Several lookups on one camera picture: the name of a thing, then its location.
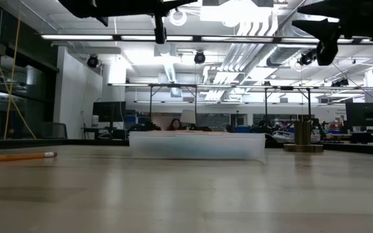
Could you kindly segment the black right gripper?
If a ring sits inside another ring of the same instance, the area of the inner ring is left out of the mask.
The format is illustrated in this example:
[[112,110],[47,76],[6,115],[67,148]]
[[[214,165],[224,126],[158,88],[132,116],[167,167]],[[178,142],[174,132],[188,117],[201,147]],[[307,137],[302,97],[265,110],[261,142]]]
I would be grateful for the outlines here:
[[366,37],[373,41],[373,0],[323,0],[298,8],[298,13],[337,18],[338,22],[294,20],[292,25],[320,40],[317,46],[319,65],[330,65],[340,37]]

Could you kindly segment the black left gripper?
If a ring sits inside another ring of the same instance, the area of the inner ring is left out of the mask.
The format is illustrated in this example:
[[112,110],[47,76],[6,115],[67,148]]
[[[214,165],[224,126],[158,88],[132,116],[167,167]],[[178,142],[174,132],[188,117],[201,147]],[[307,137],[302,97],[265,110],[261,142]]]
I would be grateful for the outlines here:
[[195,3],[197,0],[111,0],[108,7],[108,16],[134,16],[152,14],[167,16],[172,9]]

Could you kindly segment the clear box with orange lid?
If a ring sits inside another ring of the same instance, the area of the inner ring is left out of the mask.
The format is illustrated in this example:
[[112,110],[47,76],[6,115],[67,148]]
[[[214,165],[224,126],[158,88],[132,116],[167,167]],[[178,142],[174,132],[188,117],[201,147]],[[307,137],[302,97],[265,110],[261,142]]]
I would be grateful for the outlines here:
[[255,160],[264,156],[263,133],[132,131],[131,155],[142,159]]

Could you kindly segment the silver ceiling ducts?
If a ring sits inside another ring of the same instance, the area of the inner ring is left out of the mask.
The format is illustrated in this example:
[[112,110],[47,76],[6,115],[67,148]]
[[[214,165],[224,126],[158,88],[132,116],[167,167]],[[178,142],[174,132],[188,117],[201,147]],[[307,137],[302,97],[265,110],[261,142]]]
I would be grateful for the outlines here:
[[[278,29],[278,18],[272,14],[261,22],[240,22],[239,26],[238,36],[272,36]],[[219,71],[243,71],[263,46],[263,43],[233,43]]]

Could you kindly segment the long ceiling light strip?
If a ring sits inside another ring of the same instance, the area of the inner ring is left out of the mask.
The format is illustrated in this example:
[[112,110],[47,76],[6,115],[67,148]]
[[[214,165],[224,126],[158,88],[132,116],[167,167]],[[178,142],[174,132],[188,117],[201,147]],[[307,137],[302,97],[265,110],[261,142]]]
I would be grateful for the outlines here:
[[[41,37],[51,41],[127,41],[127,42],[156,42],[151,35],[89,35],[89,34],[42,34]],[[319,42],[310,37],[278,37],[278,36],[167,36],[167,42],[196,42],[196,43],[271,43],[290,45],[310,45]],[[340,45],[373,45],[367,38],[339,39]]]

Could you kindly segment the black computer monitor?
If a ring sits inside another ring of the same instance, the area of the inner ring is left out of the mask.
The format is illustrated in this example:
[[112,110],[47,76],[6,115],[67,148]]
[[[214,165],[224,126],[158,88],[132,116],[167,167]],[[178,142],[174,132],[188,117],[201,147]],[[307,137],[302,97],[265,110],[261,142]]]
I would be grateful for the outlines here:
[[373,126],[373,103],[346,103],[345,108],[349,126]]
[[126,103],[94,102],[92,115],[98,116],[99,122],[123,122],[126,117]]

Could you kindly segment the white lamp shade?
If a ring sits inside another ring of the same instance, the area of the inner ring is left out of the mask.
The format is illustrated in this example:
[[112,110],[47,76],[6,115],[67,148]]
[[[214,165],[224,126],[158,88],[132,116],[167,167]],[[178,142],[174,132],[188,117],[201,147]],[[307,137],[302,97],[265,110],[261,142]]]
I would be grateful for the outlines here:
[[180,121],[185,124],[195,124],[196,112],[193,110],[184,109],[181,113]]

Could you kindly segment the person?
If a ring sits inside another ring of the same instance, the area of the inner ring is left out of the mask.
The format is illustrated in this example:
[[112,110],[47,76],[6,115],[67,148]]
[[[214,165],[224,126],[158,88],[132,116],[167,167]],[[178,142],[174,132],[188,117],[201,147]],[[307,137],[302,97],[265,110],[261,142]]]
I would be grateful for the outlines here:
[[183,127],[180,119],[174,118],[171,121],[170,125],[167,127],[166,130],[167,131],[179,131],[179,130],[183,130],[183,129],[184,129],[184,127]]

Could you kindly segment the orange pencil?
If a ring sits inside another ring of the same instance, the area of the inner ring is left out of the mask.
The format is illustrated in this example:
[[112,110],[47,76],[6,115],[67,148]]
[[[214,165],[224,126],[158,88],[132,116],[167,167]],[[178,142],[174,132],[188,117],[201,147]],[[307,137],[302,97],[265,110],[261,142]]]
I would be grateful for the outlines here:
[[56,156],[57,156],[56,152],[18,153],[18,154],[0,155],[0,162],[31,160],[31,159],[48,159],[48,158],[53,158]]

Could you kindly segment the black metal workstation frame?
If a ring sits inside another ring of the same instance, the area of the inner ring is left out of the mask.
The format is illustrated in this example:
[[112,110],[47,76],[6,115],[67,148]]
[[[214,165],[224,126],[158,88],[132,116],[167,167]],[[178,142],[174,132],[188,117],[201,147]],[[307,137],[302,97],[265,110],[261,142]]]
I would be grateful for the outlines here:
[[119,87],[148,87],[150,89],[150,99],[149,99],[149,114],[150,114],[150,122],[152,122],[152,100],[153,96],[161,90],[162,87],[167,88],[185,88],[190,90],[191,88],[195,89],[195,92],[192,92],[192,96],[195,98],[194,104],[194,116],[193,118],[188,118],[187,125],[196,124],[197,121],[197,98],[196,95],[198,93],[198,85],[197,84],[189,84],[189,83],[109,83],[108,86],[119,86]]
[[310,119],[312,117],[312,113],[311,113],[311,90],[313,89],[313,87],[310,87],[310,86],[307,86],[307,87],[304,87],[304,86],[264,86],[263,87],[264,89],[264,109],[265,109],[265,119],[267,120],[268,119],[268,98],[269,98],[269,95],[267,94],[267,91],[269,89],[272,89],[274,91],[277,91],[277,90],[280,90],[280,91],[298,91],[303,97],[307,98],[308,99],[308,119]]

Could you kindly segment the black aluminium table frame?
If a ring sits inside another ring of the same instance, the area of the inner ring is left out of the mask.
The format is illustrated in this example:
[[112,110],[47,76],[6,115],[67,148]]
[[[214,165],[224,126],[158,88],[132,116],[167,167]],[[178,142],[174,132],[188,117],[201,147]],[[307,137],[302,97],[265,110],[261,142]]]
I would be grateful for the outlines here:
[[[84,140],[84,139],[19,139],[0,140],[0,150],[35,148],[44,146],[129,146],[127,140]],[[373,155],[372,144],[342,144],[320,142],[324,150],[344,151],[352,153],[363,153]]]

